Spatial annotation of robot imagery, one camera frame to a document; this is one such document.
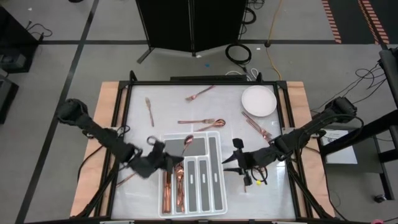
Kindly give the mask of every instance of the gray floor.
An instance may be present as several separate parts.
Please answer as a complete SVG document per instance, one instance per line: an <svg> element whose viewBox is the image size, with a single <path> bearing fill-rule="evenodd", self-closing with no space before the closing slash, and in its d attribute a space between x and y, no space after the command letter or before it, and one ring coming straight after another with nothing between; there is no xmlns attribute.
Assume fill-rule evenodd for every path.
<svg viewBox="0 0 398 224"><path fill-rule="evenodd" d="M32 20L53 30L54 35L48 40L79 40L93 1L71 4L68 1L7 0L2 3L24 26ZM266 38L271 14L276 7L276 0L267 1L257 13L257 22L248 26L243 38ZM87 39L144 39L134 0L100 0ZM274 39L333 39L321 2L284 1L275 24ZM257 68L265 80L276 80L277 75L271 69L264 46L248 47L253 53L248 67ZM77 45L41 45L29 73L9 76L20 89L6 123L0 126L1 223L15 221L76 48ZM273 45L270 53L284 80L304 82L310 107L316 108L353 82L356 69L372 68L380 49L378 45ZM101 82L125 80L130 70L135 71L139 80L219 75L239 70L224 56L224 47L202 52L201 58L155 49L142 64L137 64L136 60L146 50L145 45L84 46L68 97L83 100L93 114ZM233 52L236 57L242 54L238 50ZM371 90L366 90L367 85L369 81L360 83L348 98L355 101L368 95ZM386 84L357 106L358 116L367 123L396 108ZM388 133L380 135L384 139L389 137ZM390 142L380 144L382 150L393 147ZM58 125L27 222L68 218L75 194L76 172L85 147L86 139L79 130ZM398 163L387 164L387 169L391 184L397 189L398 178L394 174L398 172ZM398 214L397 201L382 204L372 201L372 195L382 192L377 175L331 170L328 180L333 203L350 220L388 219Z"/></svg>

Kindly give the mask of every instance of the yellow cable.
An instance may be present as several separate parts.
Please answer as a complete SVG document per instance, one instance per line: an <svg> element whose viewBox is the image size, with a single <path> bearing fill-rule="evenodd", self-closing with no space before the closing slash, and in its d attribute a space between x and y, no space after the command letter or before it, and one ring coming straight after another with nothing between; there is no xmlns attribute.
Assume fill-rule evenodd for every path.
<svg viewBox="0 0 398 224"><path fill-rule="evenodd" d="M274 17L272 18L271 29L269 30L269 35L268 35L268 40L267 40L268 44L269 44L269 41L271 40L272 31L274 30L275 19L276 19L277 15L278 15L278 13L280 11L280 7L282 6L282 2L283 2L283 0L279 0L278 8L276 9ZM278 73L279 80L282 80L282 75L280 74L280 72L278 71L276 66L274 65L274 62L272 61L271 56L269 55L268 47L266 47L266 52L267 52L268 59L269 59L271 65L272 65L272 68L275 70L276 73Z"/></svg>

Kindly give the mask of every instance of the white plate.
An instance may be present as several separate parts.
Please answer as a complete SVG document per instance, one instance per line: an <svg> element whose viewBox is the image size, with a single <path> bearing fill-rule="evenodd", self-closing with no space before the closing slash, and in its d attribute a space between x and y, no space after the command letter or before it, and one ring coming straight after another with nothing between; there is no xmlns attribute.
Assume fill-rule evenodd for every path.
<svg viewBox="0 0 398 224"><path fill-rule="evenodd" d="M276 103L275 94L264 86L251 86L242 94L244 109L254 116L263 117L272 114Z"/></svg>

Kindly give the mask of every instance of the fork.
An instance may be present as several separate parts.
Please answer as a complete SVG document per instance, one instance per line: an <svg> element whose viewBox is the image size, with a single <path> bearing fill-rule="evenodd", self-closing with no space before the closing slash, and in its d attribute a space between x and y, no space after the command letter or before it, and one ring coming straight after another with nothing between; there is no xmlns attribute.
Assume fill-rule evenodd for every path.
<svg viewBox="0 0 398 224"><path fill-rule="evenodd" d="M197 94L195 94L195 95L192 95L192 96L190 96L190 97L187 97L185 100L191 102L192 100L196 99L196 98L197 98L199 95L201 95L202 93L204 93L204 92L206 92L206 91L209 91L209 90L211 90L211 89L214 88L214 87L215 87L215 85L212 85L212 86L210 86L209 88L207 88L207 89L205 89L205 90L202 90L202 91L200 91L199 93L197 93Z"/></svg>
<svg viewBox="0 0 398 224"><path fill-rule="evenodd" d="M250 118L248 114L242 111L243 116L247 118L247 122L256 130L258 131L265 140L268 140L272 137L272 134L266 131L264 128L260 127L253 119Z"/></svg>
<svg viewBox="0 0 398 224"><path fill-rule="evenodd" d="M213 124L215 119L203 119L201 121L178 121L178 124L193 124L193 123L203 123L203 124Z"/></svg>

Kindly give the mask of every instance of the white table surface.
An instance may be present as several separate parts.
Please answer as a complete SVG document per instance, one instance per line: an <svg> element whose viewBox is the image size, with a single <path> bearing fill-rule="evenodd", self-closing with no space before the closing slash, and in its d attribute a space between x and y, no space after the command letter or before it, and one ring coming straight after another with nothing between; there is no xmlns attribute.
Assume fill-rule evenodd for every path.
<svg viewBox="0 0 398 224"><path fill-rule="evenodd" d="M268 143L246 122L241 114L242 92L249 86L216 86L192 102L185 98L204 90L208 86L134 86L130 100L127 125L131 130L125 141L142 147L143 155L152 149L147 145L149 136L160 138L163 134L190 133L206 124L177 124L178 120L220 119L226 121L223 128L211 128L221 136L222 160L227 159L236 150L232 139L241 138L243 151L255 151L267 147ZM149 112L145 97L150 99L155 127L150 125ZM274 137L280 135L277 110L264 118L252 118ZM224 164L224 168L237 167L237 161ZM289 178L285 163L275 161L268 169L268 185L247 187L244 193L243 176L234 172L225 172L225 186L228 212L224 215L195 217L195 219L293 219L294 207L290 191ZM131 169L122 170L118 182L123 180ZM138 175L116 189L112 218L115 219L159 219L159 174L155 173L144 180Z"/></svg>

